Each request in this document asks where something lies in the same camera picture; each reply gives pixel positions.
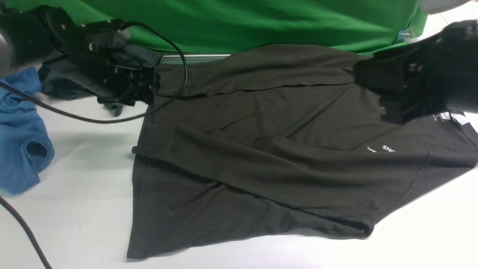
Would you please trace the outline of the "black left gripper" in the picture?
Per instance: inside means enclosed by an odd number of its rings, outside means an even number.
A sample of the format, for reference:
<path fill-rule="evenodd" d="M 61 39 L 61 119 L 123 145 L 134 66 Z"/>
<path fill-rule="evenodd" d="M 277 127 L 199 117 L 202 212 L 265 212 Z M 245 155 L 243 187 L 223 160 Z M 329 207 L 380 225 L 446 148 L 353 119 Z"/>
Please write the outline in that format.
<path fill-rule="evenodd" d="M 80 85 L 99 103 L 150 104 L 160 87 L 154 71 L 161 53 L 136 45 L 87 48 L 80 52 Z"/>

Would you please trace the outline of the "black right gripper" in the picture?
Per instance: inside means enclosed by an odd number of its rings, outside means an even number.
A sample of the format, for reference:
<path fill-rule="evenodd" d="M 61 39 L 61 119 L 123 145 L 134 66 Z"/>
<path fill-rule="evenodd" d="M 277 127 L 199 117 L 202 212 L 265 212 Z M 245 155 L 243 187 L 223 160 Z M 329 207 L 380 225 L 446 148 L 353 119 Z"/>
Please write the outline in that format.
<path fill-rule="evenodd" d="M 354 82 L 379 96 L 382 121 L 404 125 L 446 110 L 432 85 L 436 50 L 434 45 L 398 47 L 355 63 Z"/>

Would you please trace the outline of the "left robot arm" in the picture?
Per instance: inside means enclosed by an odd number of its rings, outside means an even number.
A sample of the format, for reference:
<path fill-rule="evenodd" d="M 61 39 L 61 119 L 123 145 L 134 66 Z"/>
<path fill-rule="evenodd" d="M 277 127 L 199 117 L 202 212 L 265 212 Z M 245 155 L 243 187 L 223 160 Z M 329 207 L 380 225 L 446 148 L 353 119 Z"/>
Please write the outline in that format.
<path fill-rule="evenodd" d="M 27 12 L 2 5 L 1 11 L 2 77 L 41 65 L 75 83 L 71 92 L 128 106 L 149 104 L 158 92 L 154 66 L 127 50 L 125 21 L 78 26 L 61 7 L 45 5 Z"/>

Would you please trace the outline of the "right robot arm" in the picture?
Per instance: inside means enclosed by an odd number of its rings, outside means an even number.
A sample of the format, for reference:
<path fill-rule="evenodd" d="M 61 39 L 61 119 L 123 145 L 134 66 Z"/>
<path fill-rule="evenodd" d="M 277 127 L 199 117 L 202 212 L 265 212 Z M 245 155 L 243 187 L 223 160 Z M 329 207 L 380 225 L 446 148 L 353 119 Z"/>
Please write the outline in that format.
<path fill-rule="evenodd" d="M 353 66 L 355 83 L 378 94 L 382 121 L 403 125 L 446 111 L 477 113 L 477 20 L 389 48 Z"/>

